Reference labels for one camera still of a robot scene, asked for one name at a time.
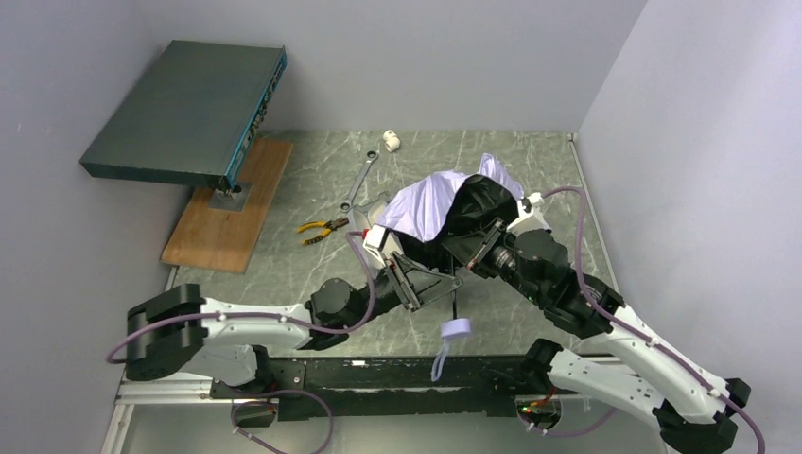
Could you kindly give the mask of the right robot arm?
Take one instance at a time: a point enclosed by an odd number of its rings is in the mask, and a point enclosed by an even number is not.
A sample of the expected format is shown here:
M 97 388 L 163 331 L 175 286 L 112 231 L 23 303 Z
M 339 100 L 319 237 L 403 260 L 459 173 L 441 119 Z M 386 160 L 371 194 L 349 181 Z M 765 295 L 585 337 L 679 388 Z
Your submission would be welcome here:
M 620 294 L 568 262 L 567 248 L 547 230 L 510 233 L 500 220 L 439 236 L 456 261 L 497 277 L 531 300 L 556 327 L 617 357 L 630 375 L 587 361 L 538 339 L 521 363 L 536 388 L 583 393 L 639 417 L 680 453 L 724 453 L 738 432 L 751 389 L 738 378 L 705 371 L 665 342 Z

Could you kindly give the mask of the purple folding umbrella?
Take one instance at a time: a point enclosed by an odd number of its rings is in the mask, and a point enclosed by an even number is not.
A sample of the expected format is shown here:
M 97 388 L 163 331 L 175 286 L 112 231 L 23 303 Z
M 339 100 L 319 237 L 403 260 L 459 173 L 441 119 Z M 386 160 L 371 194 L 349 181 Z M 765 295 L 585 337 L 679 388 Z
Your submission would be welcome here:
M 456 275 L 462 264 L 441 243 L 449 236 L 475 233 L 501 218 L 511 235 L 519 217 L 522 185 L 493 155 L 485 153 L 473 174 L 436 171 L 400 189 L 387 205 L 379 224 L 392 233 L 392 249 L 431 271 Z

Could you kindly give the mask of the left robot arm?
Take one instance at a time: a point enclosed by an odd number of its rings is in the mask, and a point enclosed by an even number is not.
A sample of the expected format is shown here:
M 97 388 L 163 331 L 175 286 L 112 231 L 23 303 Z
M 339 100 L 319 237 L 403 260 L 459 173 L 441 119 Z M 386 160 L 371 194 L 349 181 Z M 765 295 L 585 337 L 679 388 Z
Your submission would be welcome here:
M 152 381 L 186 372 L 233 387 L 265 381 L 272 346 L 326 350 L 398 306 L 420 309 L 461 284 L 456 275 L 429 271 L 397 253 L 365 287 L 331 278 L 302 304 L 232 304 L 202 296 L 197 284 L 182 284 L 128 311 L 121 346 L 126 377 Z

